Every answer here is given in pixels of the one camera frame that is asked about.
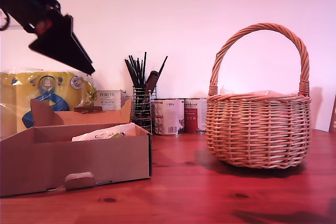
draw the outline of basket handle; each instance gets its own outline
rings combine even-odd
[[[209,95],[216,95],[218,93],[218,71],[221,67],[221,63],[223,57],[225,56],[228,49],[242,36],[252,33],[253,31],[259,30],[271,30],[277,31],[285,35],[288,39],[290,39],[296,48],[299,50],[301,57],[301,76],[300,76],[300,84],[299,84],[299,95],[304,95],[305,97],[309,96],[309,56],[307,52],[307,48],[302,42],[302,40],[296,36],[292,31],[287,29],[286,27],[273,23],[259,23],[255,25],[248,26],[240,31],[238,31],[234,36],[232,36],[225,45],[220,49],[220,51],[216,55],[216,60],[214,63],[214,67],[212,68],[212,75],[210,80],[209,87]]]

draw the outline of white paint can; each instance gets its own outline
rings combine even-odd
[[[184,125],[186,133],[205,133],[206,109],[206,98],[184,100]]]
[[[184,99],[154,99],[155,133],[181,135],[184,133]]]

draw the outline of white wall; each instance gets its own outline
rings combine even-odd
[[[77,37],[93,60],[99,89],[131,91],[124,59],[148,52],[147,74],[168,60],[158,82],[159,97],[205,96],[215,54],[236,31],[259,22],[285,25],[310,54],[313,125],[328,130],[336,93],[335,0],[59,0],[75,18]],[[1,68],[70,70],[28,50],[33,35],[1,34]],[[219,87],[235,92],[272,89],[296,93],[300,60],[281,34],[259,31],[228,52]]]

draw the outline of metal pen holder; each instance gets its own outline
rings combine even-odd
[[[153,106],[156,98],[156,87],[153,93],[145,94],[144,88],[133,87],[131,122],[152,133],[153,130]]]

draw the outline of wicker basket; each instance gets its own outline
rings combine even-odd
[[[242,36],[258,30],[289,38],[301,57],[298,95],[217,94],[218,71],[228,49]],[[209,150],[231,165],[250,168],[297,166],[311,139],[309,58],[302,40],[286,27],[260,23],[240,30],[216,55],[207,98],[206,138]]]

